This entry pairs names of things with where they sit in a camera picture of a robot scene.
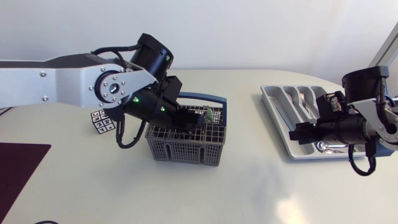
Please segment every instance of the fork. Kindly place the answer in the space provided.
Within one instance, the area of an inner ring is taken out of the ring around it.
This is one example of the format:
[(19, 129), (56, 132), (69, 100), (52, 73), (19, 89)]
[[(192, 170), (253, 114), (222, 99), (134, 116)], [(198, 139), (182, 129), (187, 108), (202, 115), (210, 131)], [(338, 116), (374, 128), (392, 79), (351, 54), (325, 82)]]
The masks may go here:
[(316, 118), (313, 115), (313, 113), (311, 112), (310, 108), (308, 108), (307, 104), (305, 103), (305, 95), (304, 95), (304, 93), (300, 93), (300, 99), (301, 99), (301, 104), (303, 105), (303, 107), (307, 111), (307, 113), (309, 113), (312, 118)]

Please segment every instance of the white wall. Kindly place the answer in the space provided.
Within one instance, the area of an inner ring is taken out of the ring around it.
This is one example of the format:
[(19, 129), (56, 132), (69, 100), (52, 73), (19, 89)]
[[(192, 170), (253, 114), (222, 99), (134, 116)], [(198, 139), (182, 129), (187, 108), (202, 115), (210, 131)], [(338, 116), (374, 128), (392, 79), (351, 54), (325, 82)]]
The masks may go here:
[(0, 60), (132, 45), (146, 32), (173, 52), (174, 69), (279, 69), (340, 83), (369, 65), (397, 21), (397, 0), (0, 0)]

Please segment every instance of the gray cutlery tray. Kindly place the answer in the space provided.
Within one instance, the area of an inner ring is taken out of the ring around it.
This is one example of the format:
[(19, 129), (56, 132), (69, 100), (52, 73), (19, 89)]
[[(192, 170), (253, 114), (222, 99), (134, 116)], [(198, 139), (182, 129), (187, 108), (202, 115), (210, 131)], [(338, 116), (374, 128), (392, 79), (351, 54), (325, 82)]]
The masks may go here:
[[(314, 143), (300, 145), (298, 141), (291, 141), (289, 131), (295, 129), (295, 124), (310, 122), (315, 124), (319, 118), (316, 99), (327, 94), (321, 86), (313, 85), (262, 85), (262, 101), (266, 105), (271, 118), (277, 126), (289, 156), (293, 159), (323, 159), (348, 157), (348, 148), (340, 148), (341, 153), (320, 152)], [(310, 113), (304, 108), (300, 93), (304, 94), (305, 104)], [(364, 146), (355, 146), (354, 157), (365, 156)]]

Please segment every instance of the black cable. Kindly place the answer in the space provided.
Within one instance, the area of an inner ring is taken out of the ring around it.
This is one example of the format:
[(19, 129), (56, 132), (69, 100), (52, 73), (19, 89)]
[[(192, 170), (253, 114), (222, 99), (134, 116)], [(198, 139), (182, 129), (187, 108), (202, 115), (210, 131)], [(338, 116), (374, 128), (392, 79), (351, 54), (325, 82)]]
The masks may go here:
[(5, 114), (5, 113), (7, 113), (7, 111), (9, 111), (9, 110), (11, 110), (11, 109), (13, 109), (13, 108), (12, 108), (12, 107), (7, 108), (5, 111), (3, 111), (3, 112), (0, 113), (0, 116), (3, 115), (3, 114)]
[(115, 50), (111, 50), (111, 51), (108, 51), (108, 52), (112, 52), (112, 53), (116, 54), (116, 56), (118, 56), (118, 58), (119, 58), (119, 60), (120, 60), (120, 63), (121, 63), (121, 65), (122, 65), (122, 67), (123, 67), (124, 69), (127, 68), (126, 61), (123, 59), (123, 56), (122, 56), (119, 52), (117, 52), (117, 51), (115, 51)]
[(385, 97), (390, 102), (391, 107), (395, 107), (396, 106), (396, 103), (394, 102), (394, 99), (391, 98), (391, 96), (386, 95)]
[(124, 69), (126, 69), (127, 65), (126, 65), (126, 61), (124, 61), (124, 59), (123, 59), (123, 56), (117, 51), (112, 51), (112, 53), (116, 54), (119, 57), (120, 63), (122, 64), (122, 67)]
[(105, 52), (124, 52), (124, 51), (133, 51), (133, 50), (138, 50), (141, 48), (141, 44), (129, 46), (129, 47), (103, 47), (100, 49), (96, 49), (95, 51), (92, 51), (92, 54), (99, 55)]
[(368, 157), (368, 161), (369, 161), (369, 170), (367, 172), (360, 170), (355, 162), (354, 162), (354, 145), (350, 144), (348, 146), (348, 158), (349, 158), (349, 163), (351, 164), (351, 166), (353, 167), (353, 169), (355, 170), (355, 172), (361, 176), (369, 176), (371, 175), (375, 170), (376, 170), (376, 158), (375, 157)]
[(146, 121), (142, 120), (141, 125), (137, 132), (137, 136), (134, 138), (134, 140), (132, 142), (125, 145), (122, 143), (122, 138), (123, 138), (123, 134), (124, 134), (124, 115), (123, 115), (122, 120), (120, 120), (116, 123), (116, 142), (118, 143), (119, 147), (122, 149), (129, 149), (129, 148), (133, 147), (135, 144), (137, 144), (137, 142), (139, 141), (139, 138), (142, 136), (142, 133), (144, 132), (145, 124), (146, 124)]
[(54, 221), (47, 220), (47, 221), (41, 221), (41, 222), (38, 222), (38, 223), (35, 223), (35, 224), (58, 224), (58, 223), (56, 223)]

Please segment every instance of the gray plastic basket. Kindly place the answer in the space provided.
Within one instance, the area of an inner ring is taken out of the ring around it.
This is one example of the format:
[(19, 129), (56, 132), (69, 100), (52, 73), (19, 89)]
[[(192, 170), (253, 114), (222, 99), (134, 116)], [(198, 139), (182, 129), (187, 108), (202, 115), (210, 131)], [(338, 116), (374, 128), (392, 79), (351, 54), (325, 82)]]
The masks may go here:
[[(210, 106), (187, 106), (181, 108), (193, 110), (205, 117), (202, 127), (191, 133), (164, 129), (149, 124), (145, 138), (152, 155), (157, 161), (183, 162), (218, 166), (226, 137), (226, 99), (222, 108)], [(207, 110), (213, 110), (213, 120), (206, 117)]]

